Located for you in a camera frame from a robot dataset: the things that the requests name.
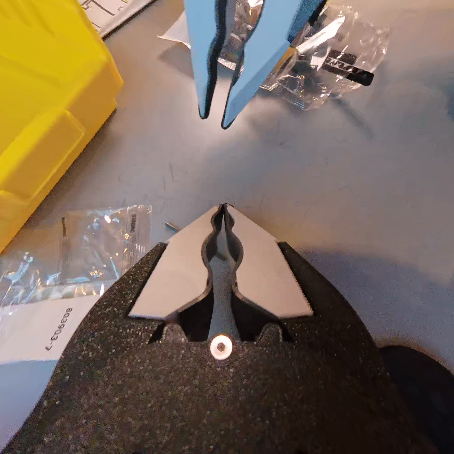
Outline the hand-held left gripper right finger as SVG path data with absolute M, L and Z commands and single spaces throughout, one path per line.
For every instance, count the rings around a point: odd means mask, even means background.
M 312 316 L 278 240 L 232 205 L 224 205 L 224 223 L 233 260 L 231 309 L 237 327 Z

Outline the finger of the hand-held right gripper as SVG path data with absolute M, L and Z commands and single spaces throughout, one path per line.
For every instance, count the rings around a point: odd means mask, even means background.
M 227 34 L 227 0 L 185 0 L 192 71 L 201 119 L 210 113 L 218 58 Z
M 291 44 L 289 36 L 299 13 L 302 14 L 301 22 L 304 25 L 313 13 L 313 2 L 263 2 L 260 17 L 243 46 L 232 77 L 221 124 L 223 129 L 230 127 L 287 52 Z

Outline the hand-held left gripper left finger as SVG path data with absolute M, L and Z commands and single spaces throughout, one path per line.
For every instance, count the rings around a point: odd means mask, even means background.
M 222 223 L 223 205 L 218 205 L 167 241 L 130 317 L 210 327 L 214 306 L 210 261 L 218 251 Z

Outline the clear bag of bricks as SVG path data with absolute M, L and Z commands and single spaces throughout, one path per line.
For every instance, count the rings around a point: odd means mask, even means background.
M 235 72 L 264 1 L 228 2 L 227 34 L 218 62 Z M 386 54 L 388 35 L 387 28 L 379 29 L 363 20 L 353 6 L 328 1 L 309 34 L 298 45 L 290 45 L 260 88 L 302 110 L 317 108 L 330 95 L 339 97 L 366 87 L 323 70 L 321 65 L 329 51 L 356 54 L 355 66 L 374 74 Z M 185 11 L 160 38 L 190 48 Z

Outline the small clear bag white label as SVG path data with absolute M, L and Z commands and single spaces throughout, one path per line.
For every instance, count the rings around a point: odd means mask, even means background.
M 0 362 L 56 361 L 97 300 L 151 248 L 152 207 L 67 212 L 1 254 Z

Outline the yellow storage bin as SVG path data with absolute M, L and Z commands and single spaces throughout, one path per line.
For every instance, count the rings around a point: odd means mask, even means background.
M 0 250 L 116 108 L 114 59 L 77 1 L 0 2 Z

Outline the grey desk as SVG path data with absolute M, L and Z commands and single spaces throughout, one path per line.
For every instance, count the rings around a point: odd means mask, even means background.
M 453 1 L 357 1 L 389 47 L 370 87 L 302 111 L 260 92 L 220 127 L 231 73 L 197 114 L 190 53 L 159 38 L 182 1 L 107 37 L 123 78 L 114 115 L 21 236 L 65 212 L 151 205 L 151 245 L 229 202 L 326 276 L 379 346 L 453 370 Z

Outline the white printed sheet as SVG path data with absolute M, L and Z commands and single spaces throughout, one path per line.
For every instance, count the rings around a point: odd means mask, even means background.
M 79 0 L 88 20 L 101 38 L 138 14 L 154 0 Z

